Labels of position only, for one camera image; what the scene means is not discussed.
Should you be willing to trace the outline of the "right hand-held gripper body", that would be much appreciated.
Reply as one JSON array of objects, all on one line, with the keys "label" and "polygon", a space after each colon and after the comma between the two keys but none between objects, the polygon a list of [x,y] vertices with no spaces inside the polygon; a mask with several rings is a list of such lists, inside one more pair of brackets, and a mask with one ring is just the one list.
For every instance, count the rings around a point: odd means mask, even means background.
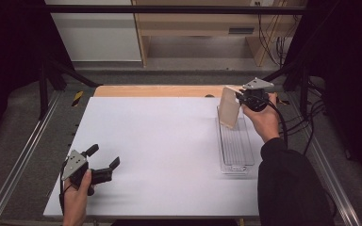
[{"label": "right hand-held gripper body", "polygon": [[244,96],[244,101],[241,104],[248,106],[254,112],[260,112],[268,105],[268,93],[274,91],[274,84],[255,78],[243,85],[240,91]]}]

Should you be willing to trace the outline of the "aluminium rail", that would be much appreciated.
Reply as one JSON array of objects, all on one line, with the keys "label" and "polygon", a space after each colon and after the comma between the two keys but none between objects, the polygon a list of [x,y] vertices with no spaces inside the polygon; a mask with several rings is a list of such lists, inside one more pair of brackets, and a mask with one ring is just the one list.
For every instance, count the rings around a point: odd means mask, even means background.
[{"label": "aluminium rail", "polygon": [[337,206],[345,226],[362,226],[342,184],[340,183],[334,169],[328,161],[317,138],[313,136],[310,139],[309,146],[312,149],[314,158],[321,170],[322,177],[328,187],[328,190]]},{"label": "aluminium rail", "polygon": [[10,196],[12,195],[15,187],[17,186],[30,157],[34,153],[34,150],[36,149],[48,122],[50,121],[54,111],[56,110],[58,100],[61,96],[62,91],[54,91],[52,93],[52,97],[48,102],[46,113],[36,123],[18,159],[16,160],[14,166],[8,174],[6,181],[0,188],[0,217],[8,203]]}]

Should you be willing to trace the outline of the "white power strip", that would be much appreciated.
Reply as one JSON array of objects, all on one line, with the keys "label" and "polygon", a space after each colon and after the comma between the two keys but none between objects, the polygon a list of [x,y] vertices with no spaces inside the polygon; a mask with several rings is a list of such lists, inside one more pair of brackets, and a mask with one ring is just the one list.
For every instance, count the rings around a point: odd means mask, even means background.
[{"label": "white power strip", "polygon": [[252,0],[251,7],[272,7],[274,0]]}]

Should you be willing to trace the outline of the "person's right hand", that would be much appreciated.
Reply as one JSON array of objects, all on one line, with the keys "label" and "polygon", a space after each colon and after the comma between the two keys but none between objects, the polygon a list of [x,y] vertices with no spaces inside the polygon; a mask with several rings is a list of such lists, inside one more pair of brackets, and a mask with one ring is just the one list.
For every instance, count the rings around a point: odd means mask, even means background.
[{"label": "person's right hand", "polygon": [[279,137],[279,116],[271,106],[267,105],[261,112],[254,112],[246,105],[241,108],[264,142]]}]

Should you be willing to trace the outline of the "yellow black tape strip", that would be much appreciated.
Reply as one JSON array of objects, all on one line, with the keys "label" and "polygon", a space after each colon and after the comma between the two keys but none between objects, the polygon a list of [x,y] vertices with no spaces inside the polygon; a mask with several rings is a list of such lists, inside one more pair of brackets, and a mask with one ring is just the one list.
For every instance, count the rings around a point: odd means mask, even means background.
[{"label": "yellow black tape strip", "polygon": [[72,106],[77,106],[78,105],[83,93],[84,93],[84,91],[80,90],[75,94],[74,100],[72,102]]}]

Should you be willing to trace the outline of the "person's left hand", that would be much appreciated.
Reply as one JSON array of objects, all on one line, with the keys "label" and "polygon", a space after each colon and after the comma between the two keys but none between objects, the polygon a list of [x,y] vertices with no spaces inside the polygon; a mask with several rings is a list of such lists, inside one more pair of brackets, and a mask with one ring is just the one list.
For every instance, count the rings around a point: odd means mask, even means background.
[{"label": "person's left hand", "polygon": [[88,189],[91,185],[91,171],[88,169],[78,188],[66,179],[64,182],[64,215],[83,215],[86,212]]}]

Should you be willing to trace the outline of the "black frame strut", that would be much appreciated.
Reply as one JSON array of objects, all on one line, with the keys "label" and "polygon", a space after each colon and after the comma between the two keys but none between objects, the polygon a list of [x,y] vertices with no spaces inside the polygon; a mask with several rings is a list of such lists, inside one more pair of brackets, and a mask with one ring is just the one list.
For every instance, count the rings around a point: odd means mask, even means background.
[{"label": "black frame strut", "polygon": [[284,91],[295,91],[296,89],[300,91],[299,111],[302,116],[307,119],[309,75],[305,63],[302,60],[293,60],[289,62],[289,64],[284,65],[278,71],[264,77],[264,80],[270,82],[281,75],[285,76],[285,81],[282,85]]},{"label": "black frame strut", "polygon": [[85,76],[77,73],[74,69],[65,66],[53,59],[44,59],[39,68],[39,88],[40,88],[40,116],[42,120],[48,112],[48,91],[47,82],[50,82],[54,90],[64,90],[67,83],[62,77],[63,74],[70,75],[73,79],[87,85],[90,88],[98,88],[99,84],[91,81]]}]

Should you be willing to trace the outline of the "dark rectangular desk plate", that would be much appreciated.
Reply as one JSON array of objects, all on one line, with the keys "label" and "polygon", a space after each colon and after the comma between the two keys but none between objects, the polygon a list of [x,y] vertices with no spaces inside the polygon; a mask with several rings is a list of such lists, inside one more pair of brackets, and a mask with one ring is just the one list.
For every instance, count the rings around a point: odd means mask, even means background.
[{"label": "dark rectangular desk plate", "polygon": [[254,27],[230,27],[229,35],[252,35],[255,32]]}]

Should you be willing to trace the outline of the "clear plastic tray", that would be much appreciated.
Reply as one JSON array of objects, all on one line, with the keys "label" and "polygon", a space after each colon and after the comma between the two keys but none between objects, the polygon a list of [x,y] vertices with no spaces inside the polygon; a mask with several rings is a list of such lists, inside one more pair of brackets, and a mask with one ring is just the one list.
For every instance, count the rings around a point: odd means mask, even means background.
[{"label": "clear plastic tray", "polygon": [[251,142],[243,113],[240,111],[233,128],[216,119],[221,172],[247,175],[255,165]]}]

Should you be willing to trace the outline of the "black curtain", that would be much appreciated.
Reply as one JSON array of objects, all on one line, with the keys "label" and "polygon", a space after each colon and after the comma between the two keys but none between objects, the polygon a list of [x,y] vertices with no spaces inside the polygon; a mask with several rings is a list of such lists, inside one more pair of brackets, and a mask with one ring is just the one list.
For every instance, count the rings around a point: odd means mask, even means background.
[{"label": "black curtain", "polygon": [[54,55],[62,50],[49,14],[21,10],[24,5],[44,4],[44,0],[0,0],[0,121],[10,93],[37,80],[36,50],[18,28],[19,20],[26,19],[26,25],[48,53]]},{"label": "black curtain", "polygon": [[302,19],[295,39],[327,20],[308,68],[324,79],[326,103],[362,165],[362,0],[308,0],[307,5],[319,12]]}]

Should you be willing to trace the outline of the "beige card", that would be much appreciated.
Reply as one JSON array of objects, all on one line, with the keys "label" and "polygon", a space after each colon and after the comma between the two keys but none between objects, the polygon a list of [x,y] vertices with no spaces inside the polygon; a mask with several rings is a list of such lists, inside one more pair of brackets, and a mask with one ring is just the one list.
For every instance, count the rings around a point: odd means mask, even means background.
[{"label": "beige card", "polygon": [[222,89],[222,97],[218,108],[220,124],[232,129],[236,126],[239,116],[239,91],[231,87]]}]

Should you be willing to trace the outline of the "black frame bar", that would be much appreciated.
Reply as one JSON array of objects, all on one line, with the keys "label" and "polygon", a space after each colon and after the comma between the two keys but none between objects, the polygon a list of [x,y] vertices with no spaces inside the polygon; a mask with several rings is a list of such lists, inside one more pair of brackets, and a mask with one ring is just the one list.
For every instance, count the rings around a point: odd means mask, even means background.
[{"label": "black frame bar", "polygon": [[261,14],[304,15],[305,7],[215,7],[215,6],[98,6],[98,5],[47,5],[52,13],[147,13],[147,14]]}]

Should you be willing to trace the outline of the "wooden desk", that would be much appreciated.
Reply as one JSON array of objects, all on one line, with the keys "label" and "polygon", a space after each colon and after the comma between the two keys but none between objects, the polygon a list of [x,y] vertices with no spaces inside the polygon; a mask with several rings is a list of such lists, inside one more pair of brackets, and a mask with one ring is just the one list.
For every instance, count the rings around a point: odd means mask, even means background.
[{"label": "wooden desk", "polygon": [[[250,7],[252,0],[131,0],[134,6],[215,6]],[[304,7],[307,0],[274,0],[273,7]],[[291,38],[299,24],[299,15],[249,14],[147,14],[135,15],[143,41],[156,36],[243,37],[255,64],[264,65],[278,37]],[[230,27],[254,27],[252,35],[229,35]]]}]

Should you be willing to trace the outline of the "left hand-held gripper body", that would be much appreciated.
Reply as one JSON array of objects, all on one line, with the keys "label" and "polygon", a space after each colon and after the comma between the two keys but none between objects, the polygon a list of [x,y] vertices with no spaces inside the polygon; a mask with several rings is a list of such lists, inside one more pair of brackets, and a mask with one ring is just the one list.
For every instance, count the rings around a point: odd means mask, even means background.
[{"label": "left hand-held gripper body", "polygon": [[[84,157],[81,153],[76,150],[71,150],[70,155],[67,158],[67,162],[64,166],[61,180],[65,181],[69,179],[75,188],[78,188],[81,184],[82,178],[88,170],[89,162],[88,158]],[[112,180],[112,172],[109,167],[105,169],[92,169],[91,170],[91,183],[88,189],[88,195],[94,194],[93,186],[106,183]]]}]

